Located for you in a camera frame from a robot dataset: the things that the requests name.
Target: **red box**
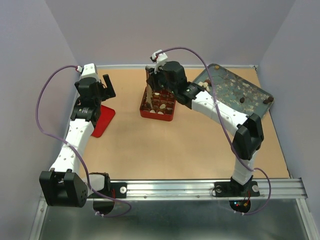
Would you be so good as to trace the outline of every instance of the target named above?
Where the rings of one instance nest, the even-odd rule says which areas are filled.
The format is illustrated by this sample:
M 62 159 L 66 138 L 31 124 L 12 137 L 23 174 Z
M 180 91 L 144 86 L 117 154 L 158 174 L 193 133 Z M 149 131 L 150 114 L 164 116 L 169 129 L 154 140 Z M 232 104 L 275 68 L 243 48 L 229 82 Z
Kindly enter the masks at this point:
M 152 106 L 155 113 L 150 112 L 150 109 L 147 107 L 146 99 L 147 99 L 147 88 L 144 90 L 143 98 L 140 105 L 140 115 L 143 118 L 147 119 L 157 119 L 162 121 L 172 121 L 174 119 L 176 99 L 175 97 L 168 91 L 162 90 L 160 92 L 152 94 Z

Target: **gray tray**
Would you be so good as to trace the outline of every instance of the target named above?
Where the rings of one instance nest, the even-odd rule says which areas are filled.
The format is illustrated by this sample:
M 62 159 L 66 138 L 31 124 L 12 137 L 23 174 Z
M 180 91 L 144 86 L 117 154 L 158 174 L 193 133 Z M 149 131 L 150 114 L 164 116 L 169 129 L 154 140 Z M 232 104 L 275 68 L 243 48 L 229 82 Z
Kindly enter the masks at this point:
M 215 84 L 216 97 L 220 102 L 246 115 L 255 113 L 261 118 L 264 117 L 274 102 L 263 103 L 268 97 L 272 97 L 270 93 L 220 65 L 210 64 L 208 68 Z M 208 73 L 204 70 L 193 82 L 205 82 L 207 79 Z

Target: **gray wall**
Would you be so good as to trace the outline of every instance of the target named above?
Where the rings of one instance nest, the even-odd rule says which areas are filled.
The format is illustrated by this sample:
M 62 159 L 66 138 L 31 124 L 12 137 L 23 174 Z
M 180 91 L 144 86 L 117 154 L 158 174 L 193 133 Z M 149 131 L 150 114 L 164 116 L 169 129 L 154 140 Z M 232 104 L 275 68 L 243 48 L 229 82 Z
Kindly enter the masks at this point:
M 295 0 L 46 0 L 79 63 L 146 64 L 185 46 L 208 63 L 258 64 Z M 170 53 L 200 64 L 190 53 Z
M 0 3 L 0 239 L 29 239 L 41 188 L 61 144 L 42 135 L 35 122 L 41 87 L 58 67 L 76 61 L 44 0 Z M 64 135 L 75 95 L 74 70 L 48 86 L 40 120 Z
M 289 171 L 302 177 L 320 229 L 320 1 L 297 0 L 258 68 Z

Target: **tan tabletop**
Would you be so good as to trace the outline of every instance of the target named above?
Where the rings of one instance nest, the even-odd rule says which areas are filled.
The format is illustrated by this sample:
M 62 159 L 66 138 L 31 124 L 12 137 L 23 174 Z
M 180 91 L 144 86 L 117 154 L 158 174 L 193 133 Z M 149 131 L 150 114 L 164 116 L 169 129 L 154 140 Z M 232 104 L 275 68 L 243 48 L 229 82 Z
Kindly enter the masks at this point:
M 230 68 L 259 86 L 254 69 Z M 193 81 L 202 69 L 186 69 Z M 104 105 L 116 114 L 100 138 L 90 137 L 84 152 L 89 172 L 109 173 L 111 179 L 229 179 L 235 156 L 218 123 L 201 113 L 176 104 L 173 121 L 140 116 L 139 107 L 146 87 L 144 69 L 101 69 L 109 74 L 116 97 Z M 264 141 L 255 167 L 270 178 L 288 178 L 287 166 L 270 114 L 262 120 Z M 263 178 L 257 172 L 256 178 Z

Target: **purple cable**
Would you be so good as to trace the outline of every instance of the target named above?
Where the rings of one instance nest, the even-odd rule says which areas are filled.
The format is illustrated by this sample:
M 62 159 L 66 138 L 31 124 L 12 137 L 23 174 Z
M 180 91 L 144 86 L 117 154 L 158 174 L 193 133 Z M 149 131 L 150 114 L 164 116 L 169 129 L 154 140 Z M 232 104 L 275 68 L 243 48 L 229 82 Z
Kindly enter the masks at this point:
M 81 155 L 78 153 L 78 151 L 75 149 L 74 146 L 70 145 L 65 139 L 59 137 L 59 136 L 56 136 L 52 133 L 49 133 L 49 132 L 46 132 L 40 125 L 40 122 L 39 122 L 39 104 L 40 104 L 40 100 L 41 100 L 41 97 L 42 95 L 44 94 L 44 91 L 48 85 L 48 83 L 51 81 L 51 79 L 54 77 L 54 75 L 56 75 L 58 72 L 60 72 L 61 70 L 63 69 L 67 69 L 67 68 L 75 68 L 77 69 L 78 66 L 75 66 L 75 65 L 66 65 L 66 66 L 63 66 L 63 67 L 60 67 L 59 69 L 57 69 L 54 73 L 51 74 L 51 76 L 48 78 L 48 80 L 45 82 L 43 88 L 41 89 L 40 91 L 40 94 L 39 94 L 39 97 L 38 97 L 38 100 L 36 102 L 36 106 L 35 106 L 35 121 L 36 121 L 36 125 L 38 126 L 39 130 L 41 133 L 43 133 L 44 135 L 47 135 L 51 138 L 54 138 L 54 139 L 57 139 L 61 142 L 63 142 L 64 144 L 68 145 L 69 148 L 72 149 L 72 151 L 74 152 L 74 154 L 78 157 L 78 159 L 80 160 L 83 168 L 84 168 L 84 171 L 85 171 L 85 175 L 86 175 L 86 179 L 87 179 L 87 185 L 88 187 L 97 195 L 99 195 L 100 197 L 102 198 L 105 198 L 105 199 L 109 199 L 109 200 L 112 200 L 114 202 L 118 202 L 118 203 L 123 203 L 123 204 L 126 204 L 129 206 L 129 209 L 123 213 L 120 213 L 120 214 L 117 214 L 117 215 L 112 215 L 112 216 L 108 216 L 108 215 L 102 215 L 98 212 L 98 215 L 99 216 L 102 216 L 102 217 L 105 217 L 105 218 L 114 218 L 114 217 L 120 217 L 122 215 L 125 215 L 127 214 L 131 209 L 132 209 L 132 205 L 127 202 L 127 201 L 123 201 L 123 200 L 119 200 L 119 199 L 116 199 L 116 198 L 112 198 L 112 197 L 109 197 L 109 196 L 106 196 L 106 195 L 103 195 L 102 193 L 94 190 L 92 187 L 91 187 L 91 184 L 90 184 L 90 178 L 89 178 L 89 171 L 88 171 L 88 168 L 85 164 L 85 161 L 83 160 L 83 158 L 81 157 Z
M 229 144 L 230 144 L 230 147 L 231 147 L 231 150 L 232 150 L 232 152 L 234 153 L 236 159 L 237 159 L 237 160 L 241 163 L 241 165 L 244 166 L 247 170 L 249 170 L 249 171 L 251 171 L 251 172 L 253 172 L 254 170 L 258 170 L 258 171 L 262 172 L 262 173 L 265 175 L 265 177 L 266 177 L 266 179 L 267 179 L 267 181 L 268 181 L 268 184 L 269 184 L 269 195 L 268 195 L 267 200 L 265 201 L 265 204 L 264 204 L 260 209 L 258 209 L 258 210 L 256 210 L 256 211 L 253 211 L 253 212 L 250 212 L 250 213 L 245 213 L 245 215 L 252 215 L 252 214 L 258 213 L 258 212 L 260 212 L 263 208 L 265 208 L 265 206 L 268 204 L 268 202 L 269 202 L 269 200 L 270 200 L 270 197 L 271 197 L 271 183 L 270 183 L 270 179 L 269 179 L 268 175 L 267 175 L 261 168 L 256 167 L 256 168 L 254 168 L 254 169 L 251 169 L 250 167 L 248 167 L 248 166 L 244 163 L 244 161 L 239 157 L 237 151 L 235 150 L 235 147 L 233 146 L 232 141 L 231 141 L 231 139 L 230 139 L 230 137 L 229 137 L 229 135 L 228 135 L 227 128 L 226 128 L 226 126 L 225 126 L 225 124 L 224 124 L 224 122 L 223 122 L 223 120 L 222 120 L 222 117 L 221 117 L 221 114 L 220 114 L 220 110 L 219 110 L 219 106 L 218 106 L 218 104 L 217 104 L 217 94 L 216 94 L 215 83 L 214 83 L 214 80 L 213 80 L 213 78 L 212 78 L 212 76 L 211 76 L 211 74 L 210 74 L 209 68 L 208 68 L 207 64 L 205 63 L 205 60 L 204 60 L 198 53 L 196 53 L 196 52 L 193 51 L 192 49 L 190 49 L 190 48 L 188 48 L 188 47 L 184 47 L 184 46 L 171 47 L 171 48 L 162 50 L 162 51 L 156 53 L 155 55 L 158 56 L 158 55 L 160 55 L 160 54 L 163 54 L 163 53 L 166 53 L 166 52 L 169 52 L 169 51 L 172 51 L 172 50 L 178 50 L 178 49 L 187 50 L 187 51 L 193 53 L 194 55 L 196 55 L 196 56 L 200 59 L 200 61 L 201 61 L 202 64 L 204 65 L 205 70 L 206 70 L 206 72 L 208 73 L 208 76 L 209 76 L 209 79 L 210 79 L 210 82 L 211 82 L 211 85 L 212 85 L 212 97 L 213 97 L 213 102 L 214 102 L 214 105 L 215 105 L 216 113 L 217 113 L 218 118 L 219 118 L 219 122 L 220 122 L 220 124 L 221 124 L 221 127 L 222 127 L 222 130 L 223 130 L 223 132 L 224 132 L 224 135 L 226 136 L 226 139 L 228 140 L 228 142 L 229 142 Z

